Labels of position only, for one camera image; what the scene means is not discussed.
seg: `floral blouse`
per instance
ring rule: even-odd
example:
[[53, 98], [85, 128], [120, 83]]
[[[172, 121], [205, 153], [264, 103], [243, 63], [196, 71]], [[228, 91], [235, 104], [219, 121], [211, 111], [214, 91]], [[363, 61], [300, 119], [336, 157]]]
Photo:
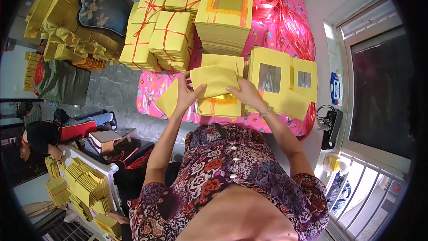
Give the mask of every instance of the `floral blouse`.
[[325, 186], [301, 173], [290, 178], [258, 131], [236, 125], [189, 132], [175, 182], [147, 184], [128, 201], [133, 240], [175, 240], [190, 220], [229, 184], [250, 188], [272, 202], [301, 241], [315, 240], [329, 219]]

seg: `person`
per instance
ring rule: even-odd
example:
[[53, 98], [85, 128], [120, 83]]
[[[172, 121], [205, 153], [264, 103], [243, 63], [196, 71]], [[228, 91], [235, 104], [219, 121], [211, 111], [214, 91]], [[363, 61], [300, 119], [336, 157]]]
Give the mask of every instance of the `person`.
[[186, 135], [177, 179], [165, 186], [182, 118], [206, 88], [193, 90], [189, 77], [179, 78], [177, 105], [148, 159], [141, 194], [128, 201], [133, 240], [315, 240], [329, 220], [326, 188], [300, 142], [247, 80], [227, 90], [265, 119], [290, 176], [260, 132], [213, 124]]
[[102, 126], [107, 122], [117, 124], [113, 112], [105, 110], [102, 112], [91, 112], [78, 117], [78, 120], [69, 118], [62, 128], [57, 123], [48, 121], [29, 123], [22, 135], [17, 136], [15, 141], [19, 147], [20, 157], [26, 162], [32, 162], [31, 158], [36, 156], [34, 153], [37, 153], [45, 157], [53, 155], [58, 162], [61, 162], [62, 152], [56, 147], [59, 143], [84, 138], [89, 132], [97, 131], [97, 126]]

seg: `gray floor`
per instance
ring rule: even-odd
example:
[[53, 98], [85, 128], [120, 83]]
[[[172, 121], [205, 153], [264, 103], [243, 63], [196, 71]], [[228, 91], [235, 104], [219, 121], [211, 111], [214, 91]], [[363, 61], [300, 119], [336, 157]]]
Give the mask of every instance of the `gray floor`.
[[[104, 70], [92, 71], [86, 104], [83, 107], [60, 104], [60, 108], [64, 109], [71, 117], [97, 109], [113, 111], [118, 122], [117, 131], [119, 134], [124, 133], [127, 129], [136, 128], [135, 138], [157, 142], [168, 121], [143, 115], [137, 111], [136, 94], [140, 73], [140, 71], [131, 70], [123, 64], [107, 65]], [[54, 110], [45, 103], [41, 103], [41, 110], [43, 120], [53, 119]], [[198, 126], [191, 123], [181, 124], [175, 140], [173, 155], [184, 153], [186, 134]], [[271, 134], [265, 134], [265, 138], [281, 166], [289, 173], [288, 162], [278, 149], [274, 137]]]

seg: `beaded bracelet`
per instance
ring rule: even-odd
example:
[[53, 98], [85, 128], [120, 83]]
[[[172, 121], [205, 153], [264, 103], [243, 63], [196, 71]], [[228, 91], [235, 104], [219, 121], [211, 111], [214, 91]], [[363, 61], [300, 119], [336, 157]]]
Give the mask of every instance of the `beaded bracelet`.
[[271, 106], [271, 107], [269, 107], [268, 109], [267, 109], [267, 111], [265, 112], [265, 113], [263, 113], [263, 114], [259, 114], [259, 117], [260, 118], [264, 118], [266, 115], [268, 115], [268, 113], [270, 112], [270, 111], [272, 111], [274, 108]]

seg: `blue cushion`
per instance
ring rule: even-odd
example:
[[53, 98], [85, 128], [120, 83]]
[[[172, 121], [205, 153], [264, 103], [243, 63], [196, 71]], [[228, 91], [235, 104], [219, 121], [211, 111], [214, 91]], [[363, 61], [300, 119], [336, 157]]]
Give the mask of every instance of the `blue cushion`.
[[131, 13], [123, 0], [80, 0], [78, 23], [84, 27], [108, 29], [125, 35], [125, 23]]

